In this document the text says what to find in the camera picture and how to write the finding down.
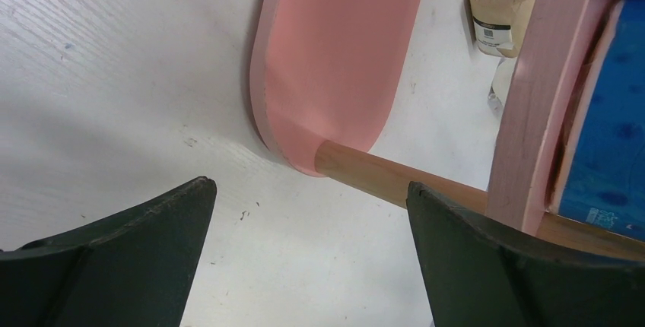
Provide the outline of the blue roll sideways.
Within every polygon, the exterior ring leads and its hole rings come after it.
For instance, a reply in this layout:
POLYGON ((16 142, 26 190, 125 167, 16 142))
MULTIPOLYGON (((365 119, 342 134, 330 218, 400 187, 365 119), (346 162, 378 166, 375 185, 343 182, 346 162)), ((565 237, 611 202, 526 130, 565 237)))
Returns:
POLYGON ((618 0, 566 125, 549 209, 644 239, 644 0, 618 0))

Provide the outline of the brown roll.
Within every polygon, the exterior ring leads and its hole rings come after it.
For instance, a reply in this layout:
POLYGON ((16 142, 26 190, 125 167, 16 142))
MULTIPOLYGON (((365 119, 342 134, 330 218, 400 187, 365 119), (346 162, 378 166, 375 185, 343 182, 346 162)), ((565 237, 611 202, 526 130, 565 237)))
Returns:
POLYGON ((516 58, 535 0, 469 0, 478 48, 491 56, 516 58))

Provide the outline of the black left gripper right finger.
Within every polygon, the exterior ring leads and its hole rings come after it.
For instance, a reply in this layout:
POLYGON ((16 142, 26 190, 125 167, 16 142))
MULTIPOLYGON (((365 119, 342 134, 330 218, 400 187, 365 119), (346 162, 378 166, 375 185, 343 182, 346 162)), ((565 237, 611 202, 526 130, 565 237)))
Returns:
POLYGON ((540 240, 422 183, 408 219, 438 326, 642 326, 644 265, 540 240))

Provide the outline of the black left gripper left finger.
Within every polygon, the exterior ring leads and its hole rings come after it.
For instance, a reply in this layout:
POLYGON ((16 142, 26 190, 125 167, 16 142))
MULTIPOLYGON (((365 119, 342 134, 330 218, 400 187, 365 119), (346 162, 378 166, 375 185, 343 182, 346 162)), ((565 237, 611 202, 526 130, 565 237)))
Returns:
POLYGON ((3 326, 178 326, 217 186, 150 201, 1 254, 3 326))

